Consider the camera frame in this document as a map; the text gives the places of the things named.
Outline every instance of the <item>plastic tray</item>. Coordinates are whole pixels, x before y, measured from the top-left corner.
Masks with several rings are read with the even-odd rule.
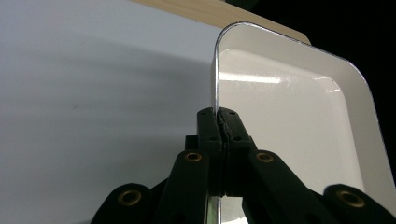
[[[212,77],[214,107],[238,112],[258,148],[277,153],[310,189],[343,183],[396,214],[373,98],[352,63],[238,22],[219,36]]]

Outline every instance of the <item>white surface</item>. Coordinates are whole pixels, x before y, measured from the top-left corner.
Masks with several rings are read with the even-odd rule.
[[[373,98],[353,64],[246,23],[222,32],[213,64],[212,97],[240,115],[258,148],[318,193],[346,184],[396,215]],[[223,208],[240,217],[239,204]]]
[[[168,177],[219,32],[127,0],[1,1],[0,222],[89,223]]]

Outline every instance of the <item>black background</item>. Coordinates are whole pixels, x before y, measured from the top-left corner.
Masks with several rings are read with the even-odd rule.
[[[374,98],[394,180],[395,9],[385,1],[337,4],[264,0],[250,10],[305,34],[312,46],[349,60],[361,71]]]

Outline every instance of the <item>screw hole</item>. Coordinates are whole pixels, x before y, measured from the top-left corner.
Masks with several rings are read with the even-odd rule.
[[[361,208],[365,205],[363,198],[347,190],[338,190],[335,194],[341,201],[349,206]]]
[[[258,154],[256,155],[256,158],[257,158],[259,161],[263,161],[263,162],[271,162],[271,161],[274,160],[274,157],[273,157],[273,156],[271,156],[270,154],[265,153],[265,152],[258,153]]]
[[[191,152],[189,154],[186,155],[185,159],[187,161],[200,161],[202,158],[201,154],[195,153],[195,152]]]
[[[131,206],[140,201],[142,194],[136,189],[125,190],[119,195],[118,202],[123,206]]]

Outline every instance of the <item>wooden surface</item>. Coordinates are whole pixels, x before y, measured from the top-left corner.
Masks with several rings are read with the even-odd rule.
[[[289,27],[267,20],[239,7],[219,0],[133,0],[137,3],[174,13],[195,21],[224,28],[236,21],[250,21],[267,29],[289,36],[305,44],[309,39]]]

